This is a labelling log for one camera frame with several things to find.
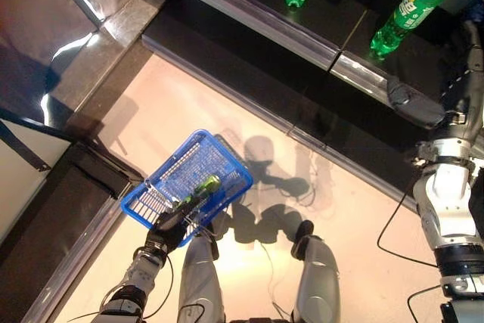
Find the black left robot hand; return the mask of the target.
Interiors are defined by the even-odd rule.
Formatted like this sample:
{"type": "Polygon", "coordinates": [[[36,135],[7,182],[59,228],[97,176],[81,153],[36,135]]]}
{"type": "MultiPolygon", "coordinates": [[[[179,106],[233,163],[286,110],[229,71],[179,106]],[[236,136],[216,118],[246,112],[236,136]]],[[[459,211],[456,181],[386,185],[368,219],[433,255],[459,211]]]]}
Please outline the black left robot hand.
{"type": "Polygon", "coordinates": [[[200,197],[189,197],[171,213],[161,213],[147,233],[144,252],[155,256],[167,256],[182,241],[188,226],[186,218],[201,202],[200,197]]]}

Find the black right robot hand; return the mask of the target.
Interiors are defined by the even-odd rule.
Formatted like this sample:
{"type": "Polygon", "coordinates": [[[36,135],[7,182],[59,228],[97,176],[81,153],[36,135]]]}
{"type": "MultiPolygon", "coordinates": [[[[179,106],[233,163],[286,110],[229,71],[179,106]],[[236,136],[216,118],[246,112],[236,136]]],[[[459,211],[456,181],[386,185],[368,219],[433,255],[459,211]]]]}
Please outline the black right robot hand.
{"type": "Polygon", "coordinates": [[[416,126],[433,129],[444,119],[445,111],[441,104],[401,82],[396,76],[387,79],[386,96],[390,107],[416,126]]]}

